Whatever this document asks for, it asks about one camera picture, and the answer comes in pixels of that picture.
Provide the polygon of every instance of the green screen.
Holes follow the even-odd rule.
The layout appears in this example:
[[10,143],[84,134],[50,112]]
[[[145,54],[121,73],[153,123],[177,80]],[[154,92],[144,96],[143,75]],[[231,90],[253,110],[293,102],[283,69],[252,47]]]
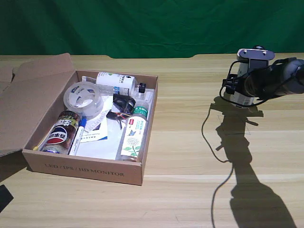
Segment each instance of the green screen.
[[1,55],[304,52],[303,0],[2,0]]

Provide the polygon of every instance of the cardboard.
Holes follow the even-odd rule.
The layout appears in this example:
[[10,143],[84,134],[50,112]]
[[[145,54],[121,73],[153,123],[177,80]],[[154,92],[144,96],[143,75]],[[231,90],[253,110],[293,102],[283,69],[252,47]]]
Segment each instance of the cardboard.
[[140,162],[94,159],[33,151],[64,111],[63,94],[82,76],[97,77],[99,71],[74,70],[69,54],[21,65],[16,79],[0,99],[0,153],[22,153],[33,171],[69,177],[141,185],[157,97],[157,76],[133,75],[155,95]]
[[13,80],[13,67],[4,66],[0,68],[0,97],[3,91]]

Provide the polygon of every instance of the marker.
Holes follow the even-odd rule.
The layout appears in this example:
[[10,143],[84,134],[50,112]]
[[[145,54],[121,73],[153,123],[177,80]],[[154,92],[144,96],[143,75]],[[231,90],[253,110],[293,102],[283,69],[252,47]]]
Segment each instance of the marker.
[[81,140],[82,134],[84,133],[84,130],[85,130],[85,126],[86,126],[86,118],[82,118],[82,120],[80,121],[78,131],[75,136],[75,139],[72,144],[69,155],[76,155],[78,147],[80,145],[80,140]]

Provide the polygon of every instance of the plastic bottle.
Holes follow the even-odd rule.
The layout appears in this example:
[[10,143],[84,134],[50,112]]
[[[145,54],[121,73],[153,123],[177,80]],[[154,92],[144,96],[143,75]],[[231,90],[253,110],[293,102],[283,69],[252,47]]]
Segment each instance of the plastic bottle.
[[144,93],[142,93],[141,88],[135,100],[133,114],[126,119],[126,126],[116,157],[117,160],[138,162],[143,152],[149,104],[144,100]]

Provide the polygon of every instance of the pepsi can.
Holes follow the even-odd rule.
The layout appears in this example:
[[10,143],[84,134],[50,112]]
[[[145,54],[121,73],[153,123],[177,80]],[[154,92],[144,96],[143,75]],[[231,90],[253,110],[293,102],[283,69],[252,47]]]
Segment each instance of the pepsi can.
[[68,154],[79,127],[80,116],[63,111],[55,123],[42,151]]

